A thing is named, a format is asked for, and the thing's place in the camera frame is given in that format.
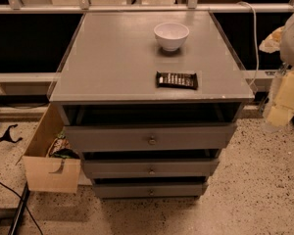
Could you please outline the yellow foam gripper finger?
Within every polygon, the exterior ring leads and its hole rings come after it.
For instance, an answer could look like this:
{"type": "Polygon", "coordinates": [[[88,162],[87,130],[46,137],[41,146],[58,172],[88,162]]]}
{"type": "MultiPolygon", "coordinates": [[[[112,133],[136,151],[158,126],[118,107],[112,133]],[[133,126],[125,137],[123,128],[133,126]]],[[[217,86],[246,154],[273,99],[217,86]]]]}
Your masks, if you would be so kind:
{"type": "Polygon", "coordinates": [[[267,122],[275,127],[285,126],[294,117],[294,69],[282,79],[273,98],[267,122]]]}
{"type": "Polygon", "coordinates": [[[281,35],[284,27],[281,26],[274,30],[259,46],[259,49],[265,53],[273,53],[280,50],[281,35]]]}

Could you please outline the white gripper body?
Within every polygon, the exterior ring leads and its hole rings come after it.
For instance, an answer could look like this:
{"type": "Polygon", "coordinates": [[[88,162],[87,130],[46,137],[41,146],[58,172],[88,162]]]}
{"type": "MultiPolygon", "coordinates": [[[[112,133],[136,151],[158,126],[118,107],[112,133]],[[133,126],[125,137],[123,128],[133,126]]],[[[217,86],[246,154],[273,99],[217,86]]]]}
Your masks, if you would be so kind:
{"type": "Polygon", "coordinates": [[[277,126],[273,126],[271,123],[269,123],[269,113],[270,113],[271,107],[273,106],[274,97],[276,96],[278,92],[278,89],[282,82],[282,78],[287,73],[287,70],[288,70],[288,65],[286,63],[283,63],[280,66],[280,68],[276,71],[276,73],[274,74],[274,78],[272,79],[270,89],[269,89],[269,94],[263,106],[263,117],[265,120],[263,129],[266,132],[276,132],[279,130],[277,126]]]}

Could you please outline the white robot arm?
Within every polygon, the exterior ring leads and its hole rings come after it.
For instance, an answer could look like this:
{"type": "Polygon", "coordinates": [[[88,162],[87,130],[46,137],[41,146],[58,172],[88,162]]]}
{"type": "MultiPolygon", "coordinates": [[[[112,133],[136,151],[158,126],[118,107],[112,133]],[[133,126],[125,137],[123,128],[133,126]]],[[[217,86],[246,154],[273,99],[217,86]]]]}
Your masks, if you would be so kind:
{"type": "Polygon", "coordinates": [[[282,67],[274,75],[263,117],[265,130],[276,132],[294,117],[294,13],[259,46],[266,53],[278,51],[282,67]]]}

